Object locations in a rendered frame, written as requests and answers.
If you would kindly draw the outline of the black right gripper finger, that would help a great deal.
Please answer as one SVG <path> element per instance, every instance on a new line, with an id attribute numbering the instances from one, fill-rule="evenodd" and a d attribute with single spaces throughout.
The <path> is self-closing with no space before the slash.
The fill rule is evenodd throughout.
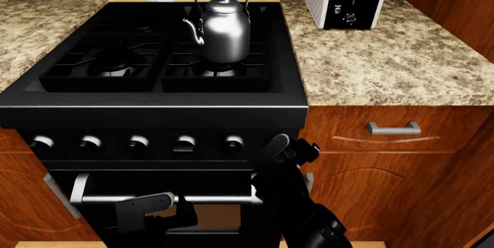
<path id="1" fill-rule="evenodd" d="M 263 164 L 271 164 L 278 161 L 285 161 L 288 155 L 285 153 L 288 148 L 290 138 L 287 134 L 278 134 L 267 145 L 262 148 L 259 160 Z"/>
<path id="2" fill-rule="evenodd" d="M 310 144 L 304 138 L 298 140 L 290 138 L 287 148 L 283 150 L 283 155 L 285 156 L 283 169 L 292 170 L 318 159 L 320 148 L 316 143 Z"/>

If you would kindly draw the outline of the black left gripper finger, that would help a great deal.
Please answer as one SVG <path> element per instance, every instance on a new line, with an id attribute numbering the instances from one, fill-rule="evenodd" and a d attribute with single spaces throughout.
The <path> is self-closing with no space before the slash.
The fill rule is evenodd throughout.
<path id="1" fill-rule="evenodd" d="M 176 203 L 176 214 L 167 218 L 167 228 L 177 229 L 189 226 L 196 226 L 198 217 L 195 212 L 194 203 L 187 201 L 182 195 L 178 195 L 178 203 Z"/>
<path id="2" fill-rule="evenodd" d="M 173 204 L 174 194 L 171 192 L 138 196 L 134 199 L 116 202 L 118 232 L 133 233 L 146 230 L 145 217 L 149 212 L 166 210 Z"/>

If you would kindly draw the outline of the black stove knob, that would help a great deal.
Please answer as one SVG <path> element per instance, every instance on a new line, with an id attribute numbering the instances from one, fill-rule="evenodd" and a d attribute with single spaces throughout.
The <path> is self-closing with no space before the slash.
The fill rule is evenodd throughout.
<path id="1" fill-rule="evenodd" d="M 32 142 L 29 144 L 29 147 L 36 154 L 44 154 L 50 152 L 54 146 L 54 141 L 47 136 L 35 136 L 32 139 Z"/>
<path id="2" fill-rule="evenodd" d="M 178 136 L 173 152 L 194 152 L 196 140 L 192 136 Z"/>
<path id="3" fill-rule="evenodd" d="M 133 135 L 130 136 L 128 147 L 132 152 L 145 152 L 150 147 L 150 141 L 144 136 Z"/>
<path id="4" fill-rule="evenodd" d="M 85 152 L 99 152 L 102 147 L 102 141 L 96 136 L 85 135 L 82 136 L 79 147 Z"/>
<path id="5" fill-rule="evenodd" d="M 242 151 L 243 142 L 240 136 L 230 135 L 225 139 L 225 148 L 230 154 L 236 155 Z"/>

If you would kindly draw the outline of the black gas stove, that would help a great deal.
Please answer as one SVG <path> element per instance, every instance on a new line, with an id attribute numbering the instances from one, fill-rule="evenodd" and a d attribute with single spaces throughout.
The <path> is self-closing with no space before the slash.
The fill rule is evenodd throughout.
<path id="1" fill-rule="evenodd" d="M 32 152 L 69 201 L 80 173 L 90 174 L 93 195 L 171 192 L 183 196 L 247 196 L 256 174 L 252 160 L 278 134 L 296 138 L 304 127 L 309 106 L 282 6 L 277 2 L 248 5 L 250 44 L 263 44 L 271 70 L 266 92 L 163 91 L 161 76 L 176 45 L 194 43 L 188 24 L 182 20 L 198 20 L 197 5 L 107 4 L 0 93 L 1 129 L 17 131 L 28 146 L 38 135 L 54 141 L 50 152 Z M 150 25 L 154 31 L 136 32 L 139 25 Z M 160 60 L 161 70 L 152 89 L 46 91 L 40 76 L 91 33 L 168 36 L 167 52 Z M 85 152 L 79 147 L 85 135 L 102 141 L 99 152 Z M 133 135 L 150 141 L 147 151 L 129 149 Z M 181 135 L 196 140 L 194 152 L 173 152 Z M 236 155 L 225 148 L 230 135 L 244 141 Z M 100 241 L 105 229 L 117 226 L 115 203 L 75 207 Z M 194 208 L 198 224 L 167 229 L 166 248 L 279 247 L 282 235 L 263 204 L 194 204 Z"/>

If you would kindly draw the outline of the wooden drawer front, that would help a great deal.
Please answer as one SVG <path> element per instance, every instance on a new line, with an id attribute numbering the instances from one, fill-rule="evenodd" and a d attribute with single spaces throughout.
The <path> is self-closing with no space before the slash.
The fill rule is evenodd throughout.
<path id="1" fill-rule="evenodd" d="M 312 106 L 300 137 L 324 152 L 455 151 L 464 148 L 493 106 Z M 378 127 L 407 127 L 416 122 L 418 135 L 373 135 Z"/>

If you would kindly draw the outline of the wooden cabinet door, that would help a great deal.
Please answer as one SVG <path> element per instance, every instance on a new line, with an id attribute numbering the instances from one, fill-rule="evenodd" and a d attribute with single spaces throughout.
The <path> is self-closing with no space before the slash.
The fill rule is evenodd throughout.
<path id="1" fill-rule="evenodd" d="M 99 241 L 43 178 L 46 168 L 17 131 L 0 128 L 0 246 L 13 241 Z"/>
<path id="2" fill-rule="evenodd" d="M 313 201 L 338 217 L 349 240 L 388 243 L 453 157 L 452 152 L 324 152 L 302 171 L 314 176 Z"/>

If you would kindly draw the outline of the black cast iron grate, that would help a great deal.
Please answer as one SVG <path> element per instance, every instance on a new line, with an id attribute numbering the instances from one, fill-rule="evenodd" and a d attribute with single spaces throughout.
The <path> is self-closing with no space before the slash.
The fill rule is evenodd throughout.
<path id="1" fill-rule="evenodd" d="M 97 34 L 82 38 L 39 81 L 48 92 L 149 92 L 161 70 L 169 37 L 163 34 Z M 88 76 L 91 63 L 128 63 L 133 76 Z"/>
<path id="2" fill-rule="evenodd" d="M 194 43 L 180 42 L 164 67 L 161 85 L 164 92 L 266 92 L 271 80 L 271 70 L 266 63 L 265 48 L 254 42 L 248 56 L 241 62 L 229 64 L 236 67 L 235 76 L 199 76 L 207 61 L 201 49 Z"/>

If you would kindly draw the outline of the silver metal kettle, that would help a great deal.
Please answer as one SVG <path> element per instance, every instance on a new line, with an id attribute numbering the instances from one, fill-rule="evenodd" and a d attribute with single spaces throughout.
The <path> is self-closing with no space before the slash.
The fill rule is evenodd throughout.
<path id="1" fill-rule="evenodd" d="M 211 0 L 200 12 L 198 25 L 183 19 L 192 31 L 202 56 L 215 64 L 241 62 L 249 54 L 251 18 L 249 0 Z"/>

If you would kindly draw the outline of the tall wooden cabinet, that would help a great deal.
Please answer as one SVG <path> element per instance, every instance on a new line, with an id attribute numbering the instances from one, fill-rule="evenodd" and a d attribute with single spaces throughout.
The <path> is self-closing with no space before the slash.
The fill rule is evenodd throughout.
<path id="1" fill-rule="evenodd" d="M 494 0 L 406 0 L 494 63 Z"/>

